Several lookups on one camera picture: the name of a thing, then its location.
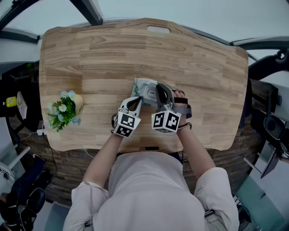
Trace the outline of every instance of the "wooden table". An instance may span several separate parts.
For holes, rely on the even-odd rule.
[[[148,26],[168,28],[151,32]],[[55,150],[100,149],[108,137],[112,115],[128,98],[134,78],[154,79],[182,89],[192,107],[193,131],[206,148],[230,148],[241,118],[247,85],[248,56],[239,48],[201,37],[175,23],[138,19],[84,28],[53,28],[43,36],[40,58],[43,119],[48,103],[64,90],[84,99],[81,125],[57,133],[47,128]],[[182,150],[176,134],[151,130],[156,108],[142,106],[140,125],[124,139],[120,152],[158,146]]]

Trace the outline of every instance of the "flower pot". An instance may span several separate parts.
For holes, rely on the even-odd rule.
[[[74,99],[74,104],[75,104],[76,115],[79,116],[83,109],[83,98],[80,95],[76,94],[75,99]]]

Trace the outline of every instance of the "floor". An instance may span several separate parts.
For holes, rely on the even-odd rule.
[[[10,118],[10,123],[13,128],[19,125],[16,117]],[[19,132],[21,139],[30,134],[26,128]],[[250,118],[246,119],[246,124],[243,129],[239,129],[234,143],[230,149],[218,151],[209,149],[209,154],[213,154],[212,158],[218,167],[224,168],[229,175],[232,192],[235,192],[249,170],[249,166],[243,161],[243,157],[247,157],[253,161],[256,153],[261,150],[264,142],[260,135],[251,128]],[[56,167],[52,158],[52,152],[47,141],[36,133],[21,141],[19,149],[23,150],[26,146],[31,147],[30,154],[22,159],[24,168],[29,168],[32,163],[32,154],[37,153],[46,160],[45,169],[53,174]],[[98,150],[87,150],[91,156],[97,154]],[[71,205],[71,190],[76,188],[81,182],[87,166],[92,158],[83,150],[71,150],[66,152],[53,151],[54,159],[57,164],[57,175],[63,177],[63,180],[54,178],[46,189],[47,198],[65,205]],[[196,186],[196,178],[190,168],[188,162],[183,163],[183,174],[189,189],[194,193]]]

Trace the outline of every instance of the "white shirt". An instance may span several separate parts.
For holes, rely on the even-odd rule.
[[[72,190],[72,206],[64,231],[205,231],[239,227],[227,172],[212,168],[196,184],[192,195],[182,164],[160,152],[119,156],[113,165],[108,191],[82,182]],[[204,218],[205,211],[215,214]]]

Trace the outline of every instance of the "forearm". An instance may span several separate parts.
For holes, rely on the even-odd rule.
[[[89,164],[82,181],[89,181],[103,187],[108,178],[123,137],[112,134]]]
[[[177,135],[186,151],[187,158],[197,179],[209,169],[216,167],[208,152],[189,127],[178,130]]]

